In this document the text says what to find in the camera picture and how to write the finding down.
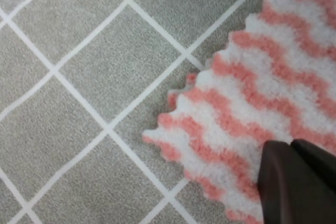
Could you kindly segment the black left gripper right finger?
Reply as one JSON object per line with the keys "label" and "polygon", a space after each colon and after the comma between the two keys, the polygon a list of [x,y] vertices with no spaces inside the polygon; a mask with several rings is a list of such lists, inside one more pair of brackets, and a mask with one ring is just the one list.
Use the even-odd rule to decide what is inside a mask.
{"label": "black left gripper right finger", "polygon": [[306,141],[293,140],[290,146],[323,179],[335,179],[335,156]]}

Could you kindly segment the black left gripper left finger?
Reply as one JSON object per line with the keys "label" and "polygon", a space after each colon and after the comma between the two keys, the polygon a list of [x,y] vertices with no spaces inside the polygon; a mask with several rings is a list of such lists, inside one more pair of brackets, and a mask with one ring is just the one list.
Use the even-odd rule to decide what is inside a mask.
{"label": "black left gripper left finger", "polygon": [[335,223],[335,179],[319,177],[290,144],[264,144],[257,186],[265,223]]}

